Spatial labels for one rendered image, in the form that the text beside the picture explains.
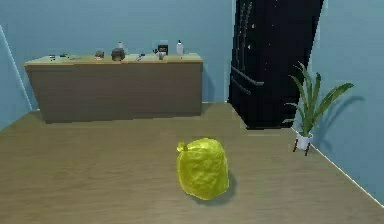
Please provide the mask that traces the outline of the yellow rubbish bag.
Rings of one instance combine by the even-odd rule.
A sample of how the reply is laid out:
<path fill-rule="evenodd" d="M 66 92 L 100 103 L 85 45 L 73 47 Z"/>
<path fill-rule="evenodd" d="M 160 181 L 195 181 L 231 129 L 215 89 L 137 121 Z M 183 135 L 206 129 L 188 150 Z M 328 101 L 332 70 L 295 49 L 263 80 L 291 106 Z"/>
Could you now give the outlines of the yellow rubbish bag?
<path fill-rule="evenodd" d="M 176 148 L 177 178 L 181 189 L 201 200 L 213 200 L 229 188 L 229 166 L 221 143 L 201 138 L 179 142 Z"/>

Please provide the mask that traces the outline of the brown kitchen counter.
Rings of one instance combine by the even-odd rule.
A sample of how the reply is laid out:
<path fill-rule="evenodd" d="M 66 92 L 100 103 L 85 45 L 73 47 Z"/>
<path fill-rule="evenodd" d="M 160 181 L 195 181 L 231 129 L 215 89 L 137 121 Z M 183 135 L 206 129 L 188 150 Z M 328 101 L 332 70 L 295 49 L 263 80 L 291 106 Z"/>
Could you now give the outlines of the brown kitchen counter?
<path fill-rule="evenodd" d="M 49 56 L 24 68 L 47 123 L 199 116 L 203 59 L 196 53 Z"/>

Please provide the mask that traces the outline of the black fridge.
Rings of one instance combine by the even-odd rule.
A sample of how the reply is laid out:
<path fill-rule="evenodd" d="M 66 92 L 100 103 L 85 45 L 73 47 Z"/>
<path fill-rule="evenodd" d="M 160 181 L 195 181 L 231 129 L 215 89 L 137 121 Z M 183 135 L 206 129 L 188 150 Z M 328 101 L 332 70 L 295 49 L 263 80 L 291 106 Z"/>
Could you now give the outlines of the black fridge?
<path fill-rule="evenodd" d="M 250 130 L 289 128 L 324 0 L 236 0 L 228 102 Z"/>

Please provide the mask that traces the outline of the dark grey toaster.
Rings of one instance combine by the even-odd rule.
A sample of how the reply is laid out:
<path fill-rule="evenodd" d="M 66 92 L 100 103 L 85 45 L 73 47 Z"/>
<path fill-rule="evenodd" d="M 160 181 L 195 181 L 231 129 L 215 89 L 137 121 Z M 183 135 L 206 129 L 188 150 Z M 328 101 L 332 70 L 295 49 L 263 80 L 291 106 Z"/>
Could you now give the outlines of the dark grey toaster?
<path fill-rule="evenodd" d="M 123 48 L 114 48 L 111 53 L 113 61 L 122 61 L 125 58 L 125 52 Z"/>

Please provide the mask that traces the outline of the green house plant white pot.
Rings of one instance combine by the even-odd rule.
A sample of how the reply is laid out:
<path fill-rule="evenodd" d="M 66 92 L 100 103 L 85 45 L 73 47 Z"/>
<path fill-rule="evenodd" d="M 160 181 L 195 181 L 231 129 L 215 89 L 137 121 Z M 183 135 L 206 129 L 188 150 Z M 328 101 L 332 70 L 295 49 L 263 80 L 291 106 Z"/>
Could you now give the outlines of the green house plant white pot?
<path fill-rule="evenodd" d="M 297 77 L 290 75 L 290 78 L 299 90 L 302 102 L 302 106 L 299 106 L 297 103 L 289 103 L 289 106 L 297 109 L 301 118 L 298 121 L 301 130 L 296 136 L 293 151 L 303 150 L 305 156 L 307 156 L 313 140 L 311 130 L 317 125 L 319 118 L 329 109 L 331 104 L 347 90 L 351 89 L 353 84 L 346 82 L 335 86 L 325 95 L 321 102 L 318 102 L 322 82 L 321 74 L 316 73 L 315 79 L 312 79 L 303 63 L 299 63 L 297 69 L 302 73 L 304 82 L 301 83 Z"/>

